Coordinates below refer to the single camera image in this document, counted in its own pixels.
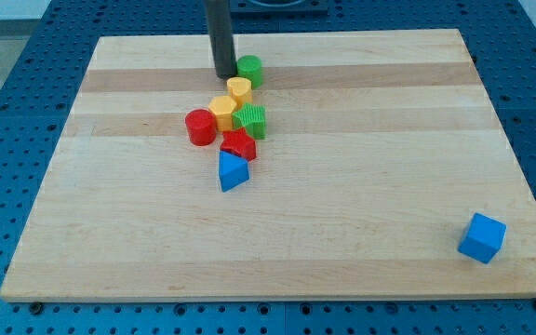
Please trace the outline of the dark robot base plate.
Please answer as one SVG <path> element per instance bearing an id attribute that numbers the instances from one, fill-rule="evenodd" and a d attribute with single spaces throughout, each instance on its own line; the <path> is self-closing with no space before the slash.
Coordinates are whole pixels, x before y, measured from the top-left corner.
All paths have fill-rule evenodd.
<path id="1" fill-rule="evenodd" d="M 234 15 L 327 14 L 328 0 L 229 0 Z"/>

